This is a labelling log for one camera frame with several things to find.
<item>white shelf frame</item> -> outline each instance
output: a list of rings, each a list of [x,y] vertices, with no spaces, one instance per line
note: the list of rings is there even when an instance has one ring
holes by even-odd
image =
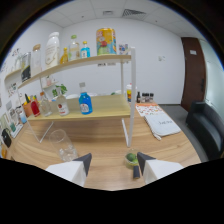
[[[127,133],[127,128],[125,126],[125,122],[124,119],[121,119],[122,125],[123,125],[123,129],[124,129],[124,135],[125,135],[125,139],[126,139],[126,144],[127,147],[131,147],[131,143],[132,143],[132,134],[133,134],[133,126],[134,126],[134,112],[135,112],[135,95],[136,95],[136,54],[135,54],[135,47],[130,47],[127,52],[131,52],[131,83],[132,83],[132,89],[131,89],[131,105],[130,105],[130,125],[129,125],[129,134]],[[124,65],[125,62],[120,62],[121,64],[121,94],[124,94]],[[42,83],[41,83],[41,77],[39,77],[39,81],[40,81],[40,86],[41,89],[43,91],[43,87],[42,87]],[[17,93],[18,93],[18,98],[19,98],[19,102],[20,105],[22,107],[23,112],[25,113],[22,103],[20,101],[20,97],[19,97],[19,88],[17,88]],[[48,133],[48,131],[50,130],[50,128],[52,127],[52,125],[54,124],[54,122],[51,122],[50,126],[48,127],[48,129],[46,130],[46,132],[44,133],[44,135],[39,139],[38,136],[35,134],[34,130],[32,129],[32,126],[30,125],[30,122],[27,119],[27,123],[29,125],[30,130],[32,131],[33,135],[35,136],[36,140],[41,143],[44,139],[44,137],[46,136],[46,134]]]

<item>wooden shelf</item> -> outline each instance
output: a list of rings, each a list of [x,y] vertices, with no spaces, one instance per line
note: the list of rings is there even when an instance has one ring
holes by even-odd
[[[56,83],[58,83],[58,82],[54,82],[54,83],[52,83],[52,84],[51,84],[51,85],[49,85],[49,86],[45,86],[45,87],[43,87],[43,89],[47,89],[47,88],[49,88],[49,87],[51,87],[51,86],[55,85]]]
[[[6,80],[7,78],[9,78],[10,76],[13,76],[13,75],[15,75],[15,74],[19,74],[20,72],[21,72],[21,68],[18,69],[18,70],[13,71],[13,72],[11,72],[11,73],[9,73],[8,75],[6,75],[5,80]]]
[[[124,95],[95,96],[91,98],[93,112],[83,115],[80,112],[78,98],[68,99],[70,113],[60,116],[56,102],[51,102],[52,114],[48,117],[31,115],[28,121],[78,121],[113,118],[130,118],[130,106]]]
[[[82,59],[77,59],[74,61],[69,61],[65,64],[57,65],[45,71],[40,72],[39,74],[23,82],[18,87],[18,89],[22,88],[23,86],[26,86],[27,84],[37,79],[54,74],[56,72],[65,71],[67,69],[86,66],[86,65],[100,64],[100,63],[125,63],[128,61],[131,61],[131,55],[101,55],[101,56],[94,56],[90,58],[82,58]]]

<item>brown door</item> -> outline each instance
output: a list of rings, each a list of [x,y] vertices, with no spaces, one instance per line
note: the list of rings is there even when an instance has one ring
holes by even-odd
[[[185,56],[185,82],[181,106],[189,111],[192,101],[203,101],[206,84],[204,55],[199,40],[181,38]]]

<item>ceiling light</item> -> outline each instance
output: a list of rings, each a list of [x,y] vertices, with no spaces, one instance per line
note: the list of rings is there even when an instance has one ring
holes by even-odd
[[[109,16],[109,15],[113,15],[113,14],[114,14],[113,11],[103,11],[104,16]]]

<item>shelf post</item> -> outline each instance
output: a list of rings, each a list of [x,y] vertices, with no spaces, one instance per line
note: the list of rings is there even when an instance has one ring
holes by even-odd
[[[135,60],[135,47],[131,47],[131,116],[129,126],[128,147],[131,147],[132,133],[134,126],[134,114],[135,114],[135,92],[136,92],[136,60]]]
[[[121,94],[124,94],[124,62],[121,62]]]

